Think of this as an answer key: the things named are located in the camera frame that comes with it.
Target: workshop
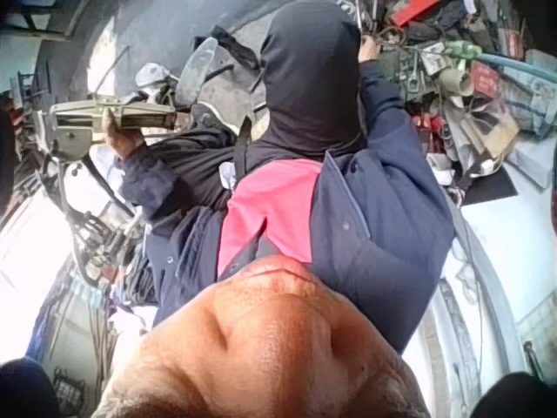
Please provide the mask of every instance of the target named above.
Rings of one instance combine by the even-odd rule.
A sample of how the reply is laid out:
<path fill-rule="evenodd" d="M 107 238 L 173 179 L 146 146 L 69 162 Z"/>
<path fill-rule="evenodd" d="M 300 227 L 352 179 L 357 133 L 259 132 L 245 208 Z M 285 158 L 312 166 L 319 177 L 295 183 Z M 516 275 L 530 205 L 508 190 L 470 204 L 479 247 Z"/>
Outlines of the workshop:
<path fill-rule="evenodd" d="M 557 417 L 555 18 L 3 0 L 0 416 Z"/>

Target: wall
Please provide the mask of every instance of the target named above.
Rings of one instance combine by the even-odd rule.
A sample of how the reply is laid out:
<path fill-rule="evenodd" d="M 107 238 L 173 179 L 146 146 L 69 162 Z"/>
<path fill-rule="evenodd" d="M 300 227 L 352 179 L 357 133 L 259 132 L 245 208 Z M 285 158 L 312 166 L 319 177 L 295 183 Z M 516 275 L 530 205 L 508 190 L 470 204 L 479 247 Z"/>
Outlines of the wall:
<path fill-rule="evenodd" d="M 22 2 L 28 5 L 52 5 L 55 0 L 27 0 Z M 33 16 L 38 29 L 46 29 L 50 16 Z M 13 15 L 6 19 L 8 24 L 26 27 L 21 16 Z M 0 35 L 0 91 L 10 89 L 10 78 L 18 71 L 31 73 L 37 64 L 41 40 L 32 37 L 11 37 Z"/>

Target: wrench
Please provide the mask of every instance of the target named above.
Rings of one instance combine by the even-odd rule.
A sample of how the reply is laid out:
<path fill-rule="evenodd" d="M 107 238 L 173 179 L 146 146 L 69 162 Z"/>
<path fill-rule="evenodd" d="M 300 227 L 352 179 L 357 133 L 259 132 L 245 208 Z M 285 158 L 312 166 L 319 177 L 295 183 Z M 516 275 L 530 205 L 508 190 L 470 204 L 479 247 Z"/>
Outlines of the wrench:
<path fill-rule="evenodd" d="M 414 68 L 412 75 L 408 78 L 408 92 L 412 94 L 419 93 L 418 52 L 414 54 Z"/>

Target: red tool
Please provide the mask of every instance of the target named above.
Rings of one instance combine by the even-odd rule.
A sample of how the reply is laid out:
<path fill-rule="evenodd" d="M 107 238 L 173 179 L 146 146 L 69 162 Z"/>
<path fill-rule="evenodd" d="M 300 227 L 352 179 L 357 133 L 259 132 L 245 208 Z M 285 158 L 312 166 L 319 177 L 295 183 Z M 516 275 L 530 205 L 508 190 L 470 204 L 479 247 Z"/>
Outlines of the red tool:
<path fill-rule="evenodd" d="M 440 0 L 410 0 L 410 5 L 394 13 L 391 20 L 395 25 L 402 26 L 438 2 Z"/>

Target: hand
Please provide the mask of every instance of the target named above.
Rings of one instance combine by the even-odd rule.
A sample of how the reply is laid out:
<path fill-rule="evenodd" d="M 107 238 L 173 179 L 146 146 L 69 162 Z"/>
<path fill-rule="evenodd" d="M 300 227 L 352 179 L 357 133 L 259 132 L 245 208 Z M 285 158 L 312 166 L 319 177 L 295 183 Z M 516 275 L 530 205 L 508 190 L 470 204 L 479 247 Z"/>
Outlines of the hand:
<path fill-rule="evenodd" d="M 372 37 L 364 35 L 364 42 L 359 47 L 358 62 L 364 63 L 365 61 L 377 59 L 380 53 L 381 45 L 377 45 Z"/>
<path fill-rule="evenodd" d="M 106 134 L 106 143 L 123 161 L 145 144 L 143 134 L 139 129 L 120 131 L 114 114 L 108 107 L 103 110 L 101 126 Z"/>

